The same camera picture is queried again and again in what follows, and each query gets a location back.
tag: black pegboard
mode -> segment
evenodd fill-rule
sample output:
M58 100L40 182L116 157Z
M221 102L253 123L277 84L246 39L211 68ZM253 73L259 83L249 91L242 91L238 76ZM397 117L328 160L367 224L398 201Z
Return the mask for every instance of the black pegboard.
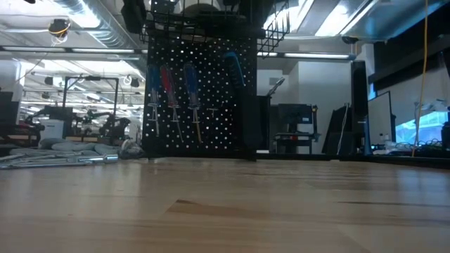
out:
M181 39L150 39L148 64L166 65L172 72L176 109L183 142L179 138L176 123L172 122L173 109L168 106L168 97L161 87L158 91L160 106L157 108L160 125L159 137L156 125L150 119L153 108L149 106L150 91L146 87L143 118L143 148L147 153L159 155L208 155L238 153L242 148L241 125L237 110L235 90L228 78L224 54L233 51L238 56L245 80L244 90L256 96L257 42L255 39L231 41L214 39L206 43L191 43ZM184 64L195 65L198 78L200 108L198 118L202 143L198 140L197 126L193 122L193 111L188 108L189 99L184 77Z

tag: white wall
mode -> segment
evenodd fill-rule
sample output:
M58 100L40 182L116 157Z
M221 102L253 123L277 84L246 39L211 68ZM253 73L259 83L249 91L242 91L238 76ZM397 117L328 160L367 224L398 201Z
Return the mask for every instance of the white wall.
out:
M317 105L317 131L321 134L318 143L313 143L313 153L322 152L328 125L334 110L351 103L350 63L299 62L293 72L298 71L297 103Z
M275 94L272 96L271 104L278 105L279 103L296 103L298 90L295 85L290 83L290 76L283 75L282 70L258 70L257 71L257 95L265 96L273 86L269 85L270 78L281 78L286 80L277 88Z
M396 125L414 119L414 103L418 103L420 100L421 86L422 75L378 91L378 94L386 91L391 92L392 114L397 116L395 120ZM445 67L427 72L423 92L423 105L436 104L437 99L450 101L449 92L450 79Z

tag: wooden tabletop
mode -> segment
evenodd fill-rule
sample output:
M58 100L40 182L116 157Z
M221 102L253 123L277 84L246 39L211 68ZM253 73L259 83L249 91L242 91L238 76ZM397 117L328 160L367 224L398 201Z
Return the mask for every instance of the wooden tabletop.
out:
M450 171L167 158L0 171L0 252L450 252Z

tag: ceiling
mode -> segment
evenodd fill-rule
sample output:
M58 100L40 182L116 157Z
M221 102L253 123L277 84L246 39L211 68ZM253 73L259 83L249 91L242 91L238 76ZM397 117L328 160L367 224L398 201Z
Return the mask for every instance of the ceiling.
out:
M64 0L37 0L35 5L30 5L22 0L1 0L0 45L52 46L55 41L52 41L52 36L47 32L49 24L55 18L69 17L72 21L71 32L67 41L57 46L106 48L105 39L99 37L103 32L108 36L117 35L118 43L114 44L116 48L146 49L147 46L139 41L139 36L127 33L124 28L120 13L123 0L75 0L99 10L96 14L88 12L83 15L67 12L55 4L61 1ZM448 2L450 0L429 0L429 12ZM289 11L281 13L278 18L285 18L286 13L289 13L292 32L276 51L347 54L351 47L342 42L341 35L358 37L364 43L388 40L422 20L425 15L424 7L424 0L290 0ZM145 58L101 53L0 52L0 60L11 58L22 62L22 66L28 70L38 63L33 70L35 74L29 74L25 78L25 90L28 92L23 101L29 104L24 104L27 105L24 112L29 111L28 106L42 106L32 104L33 102L62 101L62 94L57 92L61 89L60 80L68 75L78 77L81 74L117 77L120 79L120 92L127 92L126 95L119 95L122 107L143 104L143 95L129 93L144 92ZM259 58L258 69L282 69L289 73L297 61L298 59ZM46 76L54 77L53 85L45 84ZM127 76L139 78L142 83L140 87L131 88L128 79L125 80ZM85 81L79 86L86 89L86 92L114 90L107 82ZM42 98L43 90L49 90L50 99ZM105 104L98 107L105 109L110 106L108 101L114 98L114 94L110 93L97 96L102 98L99 104ZM93 104L83 93L70 93L67 101ZM76 106L85 112L85 106ZM123 114L127 114L126 108L123 109Z

